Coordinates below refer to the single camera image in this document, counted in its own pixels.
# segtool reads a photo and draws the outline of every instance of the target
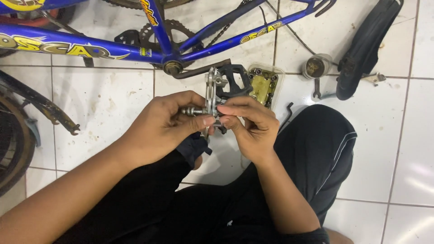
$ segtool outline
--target spanner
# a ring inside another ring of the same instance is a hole
[[[318,99],[321,98],[321,92],[319,92],[319,78],[315,79],[315,91],[313,92],[313,98],[318,96]]]

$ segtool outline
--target leg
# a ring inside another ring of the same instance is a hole
[[[350,173],[356,137],[353,126],[341,113],[313,105],[279,134],[274,145],[286,172],[321,225]]]
[[[184,157],[173,151],[131,171],[55,243],[108,243],[161,221],[190,170]]]

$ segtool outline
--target bicycle chain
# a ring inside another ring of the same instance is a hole
[[[253,2],[253,0],[243,0],[240,3],[240,5],[237,7],[237,9],[239,9],[240,7],[242,7],[243,5],[245,5],[249,2]],[[212,46],[227,31],[227,29],[229,29],[229,27],[232,24],[233,24],[233,22],[231,22],[231,23],[227,24],[225,27],[223,27],[223,29],[220,31],[220,33],[218,33],[217,36],[206,47]]]

